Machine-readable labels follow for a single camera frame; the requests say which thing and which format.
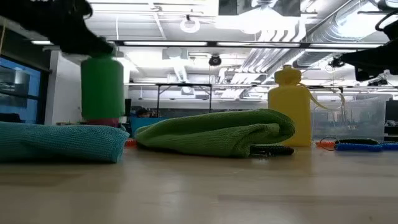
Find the security camera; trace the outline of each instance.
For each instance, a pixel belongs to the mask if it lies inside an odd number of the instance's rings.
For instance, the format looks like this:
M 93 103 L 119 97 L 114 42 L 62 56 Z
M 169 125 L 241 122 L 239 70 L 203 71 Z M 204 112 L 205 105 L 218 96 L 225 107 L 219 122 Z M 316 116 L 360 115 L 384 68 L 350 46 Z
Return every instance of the security camera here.
M 219 66 L 221 65 L 221 58 L 219 55 L 212 55 L 209 60 L 210 66 Z

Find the window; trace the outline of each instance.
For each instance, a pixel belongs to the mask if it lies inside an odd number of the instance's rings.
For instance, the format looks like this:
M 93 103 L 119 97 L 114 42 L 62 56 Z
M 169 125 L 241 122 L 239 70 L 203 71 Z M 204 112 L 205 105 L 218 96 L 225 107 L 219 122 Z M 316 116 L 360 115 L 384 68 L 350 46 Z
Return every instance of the window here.
M 5 58 L 0 58 L 0 114 L 7 121 L 18 114 L 22 123 L 44 122 L 45 97 L 40 88 L 47 88 L 42 72 Z

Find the microfiber cloth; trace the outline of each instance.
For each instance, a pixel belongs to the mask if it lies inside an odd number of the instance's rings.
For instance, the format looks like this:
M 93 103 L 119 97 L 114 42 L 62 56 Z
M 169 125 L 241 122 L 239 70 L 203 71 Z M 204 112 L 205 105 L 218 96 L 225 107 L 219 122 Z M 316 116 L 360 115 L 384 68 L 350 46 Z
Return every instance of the microfiber cloth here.
M 248 157 L 253 144 L 285 141 L 293 121 L 273 110 L 210 113 L 161 121 L 136 131 L 139 144 L 183 154 Z
M 120 160 L 129 133 L 107 126 L 44 126 L 0 122 L 0 162 Z

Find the wooden table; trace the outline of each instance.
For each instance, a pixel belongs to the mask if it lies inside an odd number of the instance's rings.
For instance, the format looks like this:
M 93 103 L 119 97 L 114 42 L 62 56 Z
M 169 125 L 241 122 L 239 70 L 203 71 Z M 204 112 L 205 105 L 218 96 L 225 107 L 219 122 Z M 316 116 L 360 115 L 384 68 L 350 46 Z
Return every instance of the wooden table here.
M 397 153 L 219 159 L 129 149 L 116 165 L 0 169 L 2 224 L 397 222 Z

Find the yellow bottle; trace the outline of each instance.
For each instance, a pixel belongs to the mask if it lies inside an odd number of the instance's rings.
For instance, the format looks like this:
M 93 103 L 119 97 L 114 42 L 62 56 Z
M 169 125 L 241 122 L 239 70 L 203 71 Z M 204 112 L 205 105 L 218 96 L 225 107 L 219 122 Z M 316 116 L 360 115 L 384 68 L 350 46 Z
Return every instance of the yellow bottle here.
M 299 70 L 285 65 L 283 70 L 275 73 L 279 87 L 268 93 L 268 108 L 287 115 L 295 123 L 296 133 L 282 143 L 286 146 L 311 145 L 310 93 L 304 86 L 297 85 L 301 75 Z

